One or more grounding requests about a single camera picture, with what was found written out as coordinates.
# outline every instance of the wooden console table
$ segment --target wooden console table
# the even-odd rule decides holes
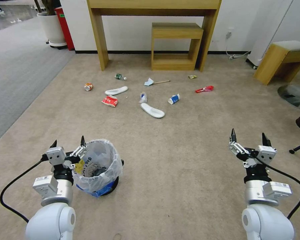
[[[196,67],[203,71],[221,0],[87,0],[87,3],[102,71],[109,61],[102,15],[204,17],[196,62]]]

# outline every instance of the red bin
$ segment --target red bin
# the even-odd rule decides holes
[[[63,13],[63,9],[62,9],[62,7],[58,7],[58,8],[55,8],[55,11],[57,12],[58,19],[59,19],[59,22],[61,25],[61,29],[63,31],[64,39],[66,40],[68,49],[69,49],[69,51],[74,50],[73,41],[72,41],[72,38],[70,35],[70,31],[69,31],[69,28],[67,25],[66,18]]]

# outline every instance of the wooden stool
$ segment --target wooden stool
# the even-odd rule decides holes
[[[202,33],[196,23],[152,23],[151,69],[194,70]],[[154,54],[155,38],[190,38],[189,54]]]
[[[268,85],[274,76],[290,82],[300,70],[300,42],[283,41],[270,45],[254,77]]]

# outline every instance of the wooden stick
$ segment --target wooden stick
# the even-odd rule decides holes
[[[153,84],[165,83],[165,82],[170,82],[170,80],[167,80],[167,81],[161,81],[161,82],[154,82]]]

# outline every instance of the trash can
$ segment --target trash can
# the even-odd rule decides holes
[[[88,142],[87,149],[72,170],[76,186],[94,197],[107,195],[117,187],[124,162],[106,139]]]
[[[68,28],[66,18],[65,18],[64,13],[63,13],[63,9],[62,9],[62,7],[58,7],[58,8],[55,8],[55,11],[57,12],[58,19],[59,19],[59,22],[60,22],[60,25],[61,25],[61,29],[62,29],[62,32],[63,32],[63,35],[64,35],[64,39],[66,40],[68,49],[69,49],[69,51],[74,50],[73,41],[72,41],[72,38],[71,38],[71,35],[70,35],[70,31],[69,31],[69,28]]]

